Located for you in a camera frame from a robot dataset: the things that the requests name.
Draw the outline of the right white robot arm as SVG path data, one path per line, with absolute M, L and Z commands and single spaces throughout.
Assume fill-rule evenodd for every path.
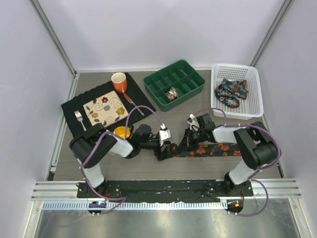
M 272 163 L 281 152 L 262 122 L 247 126 L 217 126 L 209 114 L 188 118 L 189 127 L 178 146 L 171 148 L 175 157 L 240 156 L 242 160 L 226 173 L 218 189 L 207 185 L 208 193 L 241 194 L 251 176 Z

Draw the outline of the black orange floral tie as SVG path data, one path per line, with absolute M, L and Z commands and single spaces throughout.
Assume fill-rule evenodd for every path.
M 238 145 L 234 143 L 202 144 L 197 148 L 171 144 L 170 152 L 174 157 L 180 158 L 241 156 Z

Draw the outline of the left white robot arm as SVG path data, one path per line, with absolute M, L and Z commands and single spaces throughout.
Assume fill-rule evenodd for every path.
M 163 127 L 153 134 L 147 124 L 134 127 L 120 126 L 111 132 L 100 123 L 83 131 L 69 143 L 69 148 L 80 164 L 80 171 L 85 180 L 78 184 L 78 197 L 106 196 L 107 182 L 102 174 L 100 161 L 107 154 L 131 159 L 141 150 L 152 150 L 158 161 L 173 157 L 170 149 L 170 131 Z

